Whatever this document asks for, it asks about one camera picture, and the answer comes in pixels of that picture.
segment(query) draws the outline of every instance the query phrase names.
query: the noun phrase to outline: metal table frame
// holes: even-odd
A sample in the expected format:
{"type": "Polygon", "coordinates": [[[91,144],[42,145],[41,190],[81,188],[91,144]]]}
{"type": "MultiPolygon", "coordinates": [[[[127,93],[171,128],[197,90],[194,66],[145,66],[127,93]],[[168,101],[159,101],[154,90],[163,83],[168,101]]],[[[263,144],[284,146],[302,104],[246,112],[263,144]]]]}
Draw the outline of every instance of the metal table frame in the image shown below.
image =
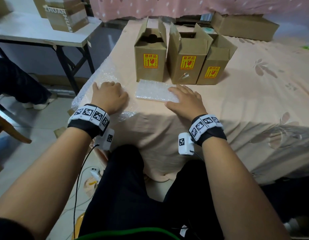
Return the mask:
{"type": "MultiPolygon", "coordinates": [[[[82,65],[88,61],[89,67],[91,74],[95,72],[93,62],[91,59],[91,55],[89,52],[88,44],[85,44],[83,48],[77,47],[77,49],[81,52],[82,58],[79,60],[77,64],[74,64],[63,52],[62,45],[56,45],[56,50],[53,48],[52,45],[50,44],[41,44],[41,43],[32,43],[32,42],[25,42],[25,41],[13,41],[13,40],[3,40],[0,39],[0,43],[10,43],[10,44],[25,44],[25,45],[32,45],[32,46],[43,46],[43,47],[50,47],[52,48],[55,52],[56,55],[59,59],[59,62],[72,86],[72,89],[74,90],[75,94],[77,95],[80,91],[75,79],[74,75],[79,71],[79,69],[82,67],[82,65]]],[[[8,59],[7,55],[5,52],[1,49],[0,47],[0,55],[2,58],[8,59]]]]}

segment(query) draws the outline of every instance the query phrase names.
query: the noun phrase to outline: yellow sticker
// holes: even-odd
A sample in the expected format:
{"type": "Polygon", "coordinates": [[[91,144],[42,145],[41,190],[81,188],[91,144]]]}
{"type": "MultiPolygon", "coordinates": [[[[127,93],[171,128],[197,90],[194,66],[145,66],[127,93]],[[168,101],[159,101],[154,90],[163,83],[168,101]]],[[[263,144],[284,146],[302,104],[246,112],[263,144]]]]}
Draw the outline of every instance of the yellow sticker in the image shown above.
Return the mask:
{"type": "Polygon", "coordinates": [[[157,54],[143,54],[143,67],[144,68],[158,68],[158,55],[157,54]]]}
{"type": "Polygon", "coordinates": [[[197,56],[182,56],[180,70],[192,70],[197,56]]]}
{"type": "Polygon", "coordinates": [[[89,185],[93,185],[93,184],[96,184],[97,182],[96,181],[93,181],[91,183],[89,183],[89,185]]]}
{"type": "Polygon", "coordinates": [[[206,74],[204,75],[204,78],[216,78],[216,75],[218,74],[220,70],[219,67],[208,67],[206,74]]]}

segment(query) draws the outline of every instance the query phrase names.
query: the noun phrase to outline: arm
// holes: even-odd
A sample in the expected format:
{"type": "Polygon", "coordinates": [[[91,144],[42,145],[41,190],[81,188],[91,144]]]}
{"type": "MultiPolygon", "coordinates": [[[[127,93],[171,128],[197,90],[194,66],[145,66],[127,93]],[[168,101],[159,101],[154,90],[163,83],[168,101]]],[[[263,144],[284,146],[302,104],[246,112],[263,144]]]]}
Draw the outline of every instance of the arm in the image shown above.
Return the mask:
{"type": "MultiPolygon", "coordinates": [[[[207,114],[202,98],[186,86],[169,88],[179,103],[166,107],[190,121],[207,114]]],[[[224,139],[202,144],[213,204],[225,239],[290,239],[275,210],[224,139]]]]}
{"type": "MultiPolygon", "coordinates": [[[[119,83],[93,84],[91,103],[108,114],[127,101],[119,83]]],[[[26,227],[45,239],[62,213],[87,153],[91,137],[70,127],[0,197],[0,218],[26,227]]]]}

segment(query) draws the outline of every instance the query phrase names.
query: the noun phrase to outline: forearm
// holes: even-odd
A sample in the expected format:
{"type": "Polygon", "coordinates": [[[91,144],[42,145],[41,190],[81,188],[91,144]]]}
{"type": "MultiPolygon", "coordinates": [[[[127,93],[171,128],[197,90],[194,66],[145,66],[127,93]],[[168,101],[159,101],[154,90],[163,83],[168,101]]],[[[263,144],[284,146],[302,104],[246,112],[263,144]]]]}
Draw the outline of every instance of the forearm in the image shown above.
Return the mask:
{"type": "Polygon", "coordinates": [[[270,202],[228,142],[211,137],[202,149],[225,239],[289,239],[270,202]]]}
{"type": "Polygon", "coordinates": [[[91,137],[70,127],[0,198],[0,217],[46,238],[67,203],[91,137]]]}

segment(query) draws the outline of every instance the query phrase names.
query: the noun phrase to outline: wristband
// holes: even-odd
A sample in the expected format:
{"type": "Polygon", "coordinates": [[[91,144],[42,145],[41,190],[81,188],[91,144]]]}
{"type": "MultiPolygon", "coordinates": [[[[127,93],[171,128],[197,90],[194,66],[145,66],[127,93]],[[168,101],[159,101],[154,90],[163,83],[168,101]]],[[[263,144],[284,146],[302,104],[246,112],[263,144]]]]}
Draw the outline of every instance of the wristband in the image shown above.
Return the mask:
{"type": "Polygon", "coordinates": [[[93,139],[97,135],[103,136],[109,121],[110,117],[103,109],[93,104],[86,104],[78,108],[69,118],[68,127],[82,129],[93,139]]]}
{"type": "Polygon", "coordinates": [[[222,124],[215,115],[200,115],[192,120],[192,125],[189,129],[191,140],[199,146],[210,137],[219,137],[227,140],[222,124]]]}

